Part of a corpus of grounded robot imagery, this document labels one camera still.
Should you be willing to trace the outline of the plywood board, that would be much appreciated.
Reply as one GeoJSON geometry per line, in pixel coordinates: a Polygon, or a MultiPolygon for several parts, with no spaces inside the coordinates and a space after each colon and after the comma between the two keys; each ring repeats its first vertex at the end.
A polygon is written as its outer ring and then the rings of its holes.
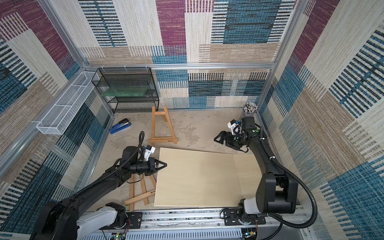
{"type": "Polygon", "coordinates": [[[252,154],[233,155],[243,199],[253,198],[262,178],[257,159],[252,154]]]}
{"type": "Polygon", "coordinates": [[[230,154],[161,148],[156,207],[235,207],[242,198],[230,154]]]}

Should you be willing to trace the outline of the wooden tabletop easel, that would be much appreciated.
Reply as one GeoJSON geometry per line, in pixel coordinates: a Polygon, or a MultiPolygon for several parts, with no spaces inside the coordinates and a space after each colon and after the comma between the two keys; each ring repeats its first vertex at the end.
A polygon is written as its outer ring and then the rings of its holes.
{"type": "Polygon", "coordinates": [[[158,143],[178,143],[178,138],[176,137],[173,124],[171,121],[171,117],[168,111],[167,106],[164,106],[163,110],[157,110],[155,106],[152,107],[152,130],[151,137],[149,138],[150,144],[158,144],[158,143]],[[157,136],[156,123],[157,119],[161,118],[163,123],[161,123],[161,135],[157,136]],[[166,126],[170,131],[168,136],[165,135],[166,126]]]}
{"type": "Polygon", "coordinates": [[[129,212],[145,209],[154,201],[157,180],[154,176],[142,177],[139,182],[129,184],[129,197],[124,201],[129,212]]]}

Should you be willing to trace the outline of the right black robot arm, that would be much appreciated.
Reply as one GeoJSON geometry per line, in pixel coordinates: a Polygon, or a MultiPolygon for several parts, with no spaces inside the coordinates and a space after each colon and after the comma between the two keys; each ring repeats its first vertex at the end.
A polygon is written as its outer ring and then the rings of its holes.
{"type": "Polygon", "coordinates": [[[293,214],[296,210],[298,181],[279,166],[263,128],[253,117],[232,120],[229,131],[221,131],[214,142],[233,150],[252,152],[260,167],[262,178],[255,197],[242,199],[239,215],[293,214]]]}

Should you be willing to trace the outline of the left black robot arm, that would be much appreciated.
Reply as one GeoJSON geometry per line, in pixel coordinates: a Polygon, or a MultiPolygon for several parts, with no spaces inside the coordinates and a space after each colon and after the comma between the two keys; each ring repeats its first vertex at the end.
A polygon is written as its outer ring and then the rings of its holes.
{"type": "Polygon", "coordinates": [[[32,240],[80,240],[104,227],[127,229],[130,221],[125,207],[108,203],[87,214],[87,210],[111,191],[126,183],[132,175],[151,176],[167,166],[152,157],[156,148],[127,147],[123,155],[92,184],[42,208],[30,238],[32,240]]]}

